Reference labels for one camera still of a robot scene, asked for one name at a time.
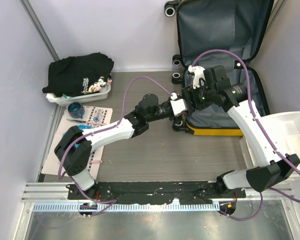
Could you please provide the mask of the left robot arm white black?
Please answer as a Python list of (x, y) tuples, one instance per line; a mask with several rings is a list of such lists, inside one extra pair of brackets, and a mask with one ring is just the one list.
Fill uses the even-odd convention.
[(155, 94), (146, 94), (135, 109), (121, 120), (97, 128), (81, 130), (70, 127), (54, 149), (61, 168), (74, 181), (79, 194), (90, 200), (97, 195), (97, 183), (87, 169), (92, 152), (120, 141), (137, 137), (149, 129), (149, 123), (178, 117), (188, 109), (186, 101), (177, 93), (159, 103)]

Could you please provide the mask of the white perforated plastic basket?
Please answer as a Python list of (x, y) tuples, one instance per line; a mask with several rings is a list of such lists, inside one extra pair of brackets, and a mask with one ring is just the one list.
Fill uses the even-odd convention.
[(111, 85), (107, 85), (106, 87), (102, 88), (99, 92), (70, 97), (70, 98), (66, 98), (64, 96), (56, 97), (52, 93), (47, 93), (46, 99), (50, 103), (55, 103), (61, 107), (65, 107), (65, 106), (68, 106), (75, 102), (83, 104), (83, 103), (90, 103), (90, 102), (95, 102), (95, 101), (106, 100), (108, 98), (108, 94), (110, 91), (111, 91)]

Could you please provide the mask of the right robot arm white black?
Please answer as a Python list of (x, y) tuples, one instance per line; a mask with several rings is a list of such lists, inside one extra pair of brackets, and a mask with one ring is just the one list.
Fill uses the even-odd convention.
[(190, 86), (182, 89), (188, 112), (201, 111), (217, 105), (237, 124), (255, 154), (257, 166), (246, 170), (232, 170), (216, 178), (216, 193), (223, 198), (234, 189), (252, 188), (261, 193), (285, 180), (300, 164), (296, 153), (279, 153), (269, 143), (266, 128), (260, 126), (261, 116), (253, 100), (248, 99), (243, 83), (231, 84), (222, 65), (205, 69), (190, 65), (188, 73), (193, 76)]

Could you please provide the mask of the floral patterned small pouch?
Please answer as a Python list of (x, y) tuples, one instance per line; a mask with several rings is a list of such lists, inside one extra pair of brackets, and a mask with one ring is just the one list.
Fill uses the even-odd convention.
[(95, 81), (92, 85), (90, 85), (85, 92), (86, 94), (93, 94), (100, 92), (100, 90), (109, 86), (112, 83), (112, 76), (104, 77), (101, 76), (97, 81)]

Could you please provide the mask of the yellow cartoon hard-shell suitcase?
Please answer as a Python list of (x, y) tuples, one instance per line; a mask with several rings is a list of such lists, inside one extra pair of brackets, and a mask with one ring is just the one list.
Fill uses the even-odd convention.
[(262, 81), (249, 64), (260, 50), (273, 5), (271, 0), (168, 0), (164, 15), (176, 18), (179, 48), (172, 64), (184, 68), (173, 73), (172, 83), (190, 86), (190, 65), (222, 65), (233, 85), (250, 84), (259, 114), (269, 115)]

